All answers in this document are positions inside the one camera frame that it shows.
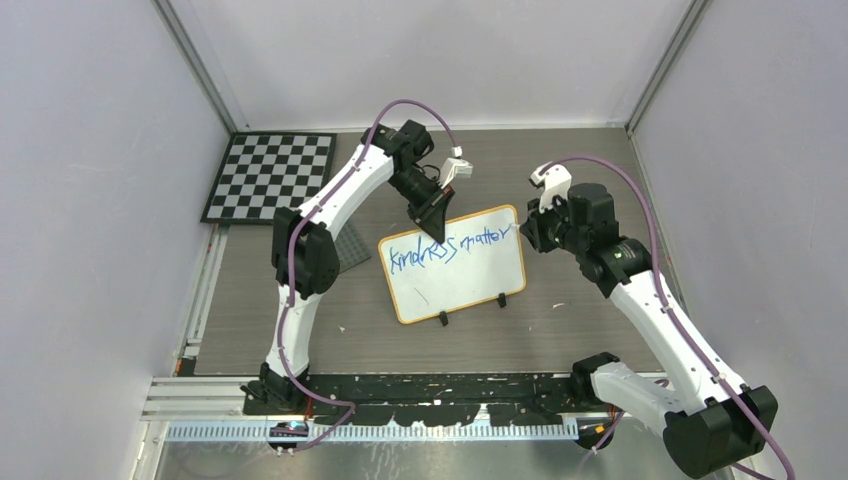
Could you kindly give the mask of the yellow framed whiteboard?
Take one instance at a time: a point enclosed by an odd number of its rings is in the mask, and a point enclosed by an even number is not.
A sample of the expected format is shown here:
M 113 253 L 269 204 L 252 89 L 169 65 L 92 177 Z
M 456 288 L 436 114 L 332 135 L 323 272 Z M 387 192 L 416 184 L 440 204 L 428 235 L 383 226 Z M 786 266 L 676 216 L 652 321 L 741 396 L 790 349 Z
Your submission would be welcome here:
M 510 204 L 446 222 L 438 244 L 421 230 L 385 237 L 378 257 L 397 319 L 412 324 L 523 291 L 518 212 Z

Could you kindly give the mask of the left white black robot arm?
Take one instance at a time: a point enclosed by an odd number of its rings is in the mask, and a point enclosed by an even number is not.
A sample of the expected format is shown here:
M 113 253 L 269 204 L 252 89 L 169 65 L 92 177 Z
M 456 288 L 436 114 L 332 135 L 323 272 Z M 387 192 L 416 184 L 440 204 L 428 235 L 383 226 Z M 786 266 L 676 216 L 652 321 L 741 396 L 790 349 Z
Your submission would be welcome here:
M 445 242 L 446 210 L 455 192 L 418 164 L 433 148 L 430 133 L 415 121 L 398 130 L 371 127 L 343 169 L 316 195 L 296 208 L 276 210 L 271 264 L 279 308 L 271 349 L 257 379 L 243 389 L 248 401 L 284 414 L 305 405 L 317 309 L 340 274 L 337 237 L 378 186 L 391 185 L 407 201 L 415 226 L 433 241 Z

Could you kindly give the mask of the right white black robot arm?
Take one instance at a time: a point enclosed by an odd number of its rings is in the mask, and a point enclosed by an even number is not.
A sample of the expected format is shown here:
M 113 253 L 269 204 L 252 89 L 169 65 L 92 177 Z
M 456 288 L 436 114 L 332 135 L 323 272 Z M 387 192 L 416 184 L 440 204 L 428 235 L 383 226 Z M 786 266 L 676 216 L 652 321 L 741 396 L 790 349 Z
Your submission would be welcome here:
M 661 437 L 675 465 L 699 479 L 760 453 L 778 402 L 766 386 L 751 388 L 696 331 L 649 250 L 621 235 L 613 196 L 596 183 L 527 204 L 519 228 L 534 250 L 572 254 L 582 275 L 636 327 L 662 365 L 665 389 L 602 352 L 573 364 L 570 392 L 584 410 L 614 405 Z

